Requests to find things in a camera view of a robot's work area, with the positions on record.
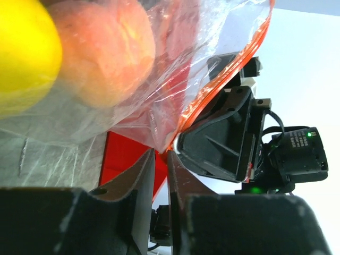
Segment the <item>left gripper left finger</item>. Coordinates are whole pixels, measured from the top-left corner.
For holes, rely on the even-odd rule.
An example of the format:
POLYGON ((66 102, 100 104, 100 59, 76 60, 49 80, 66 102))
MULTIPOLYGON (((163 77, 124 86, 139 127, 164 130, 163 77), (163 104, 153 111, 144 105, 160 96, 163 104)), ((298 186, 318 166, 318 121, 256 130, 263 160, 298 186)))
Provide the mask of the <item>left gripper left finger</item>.
POLYGON ((1 254, 146 254, 155 151, 92 190, 1 188, 1 254))

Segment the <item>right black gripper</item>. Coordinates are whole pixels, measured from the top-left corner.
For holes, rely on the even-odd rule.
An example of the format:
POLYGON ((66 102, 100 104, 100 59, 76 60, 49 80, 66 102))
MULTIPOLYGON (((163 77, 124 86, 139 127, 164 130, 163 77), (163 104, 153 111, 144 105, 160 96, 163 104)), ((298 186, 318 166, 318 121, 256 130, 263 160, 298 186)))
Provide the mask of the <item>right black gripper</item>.
POLYGON ((175 152, 198 175, 235 183, 247 179, 247 193, 280 194, 285 184, 274 151, 284 134, 284 124, 271 110, 271 100, 255 99, 252 105, 251 88, 239 86, 222 90, 208 103, 193 125, 177 136, 175 152), (255 146, 247 179, 252 154, 248 124, 255 146))

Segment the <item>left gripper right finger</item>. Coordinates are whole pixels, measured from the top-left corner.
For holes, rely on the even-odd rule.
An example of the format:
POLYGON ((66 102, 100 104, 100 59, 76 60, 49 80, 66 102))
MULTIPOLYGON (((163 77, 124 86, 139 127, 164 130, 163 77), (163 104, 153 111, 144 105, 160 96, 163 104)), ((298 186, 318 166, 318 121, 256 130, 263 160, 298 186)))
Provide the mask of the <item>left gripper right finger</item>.
POLYGON ((167 155, 173 254, 331 254, 300 197, 217 194, 167 155))

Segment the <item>peach fruit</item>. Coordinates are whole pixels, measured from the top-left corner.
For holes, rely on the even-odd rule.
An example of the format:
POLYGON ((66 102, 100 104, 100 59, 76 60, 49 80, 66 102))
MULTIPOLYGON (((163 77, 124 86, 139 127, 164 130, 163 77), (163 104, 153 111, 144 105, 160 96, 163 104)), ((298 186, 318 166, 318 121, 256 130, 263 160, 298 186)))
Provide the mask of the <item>peach fruit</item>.
POLYGON ((151 74, 154 34, 138 1, 62 1, 48 11, 63 48, 59 77, 85 104, 113 107, 151 74))

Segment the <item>clear zip top bag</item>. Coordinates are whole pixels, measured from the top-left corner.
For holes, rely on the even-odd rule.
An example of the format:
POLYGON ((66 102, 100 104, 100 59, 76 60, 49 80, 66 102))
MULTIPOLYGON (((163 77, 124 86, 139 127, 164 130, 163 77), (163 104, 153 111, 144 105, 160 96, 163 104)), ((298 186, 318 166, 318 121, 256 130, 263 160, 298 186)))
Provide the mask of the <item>clear zip top bag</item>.
POLYGON ((1 130, 160 152, 261 45, 274 1, 1 1, 1 130))

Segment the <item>yellow pear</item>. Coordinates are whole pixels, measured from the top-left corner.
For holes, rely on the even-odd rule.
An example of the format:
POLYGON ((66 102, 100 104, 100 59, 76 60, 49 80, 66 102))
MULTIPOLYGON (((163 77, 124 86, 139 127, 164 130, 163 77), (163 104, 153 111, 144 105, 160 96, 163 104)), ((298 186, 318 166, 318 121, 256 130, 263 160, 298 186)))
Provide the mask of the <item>yellow pear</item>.
POLYGON ((19 114, 52 88, 62 62, 53 19, 40 1, 1 1, 1 117, 19 114))

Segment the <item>red wrinkled fruit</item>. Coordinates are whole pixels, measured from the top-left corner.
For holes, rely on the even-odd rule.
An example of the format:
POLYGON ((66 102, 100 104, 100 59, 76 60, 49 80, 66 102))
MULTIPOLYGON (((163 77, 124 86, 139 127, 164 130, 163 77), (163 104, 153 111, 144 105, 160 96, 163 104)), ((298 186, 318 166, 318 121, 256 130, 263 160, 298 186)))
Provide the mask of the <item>red wrinkled fruit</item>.
POLYGON ((148 1, 145 7, 156 43, 150 84, 155 89, 168 89, 189 76, 196 47, 200 1, 148 1))

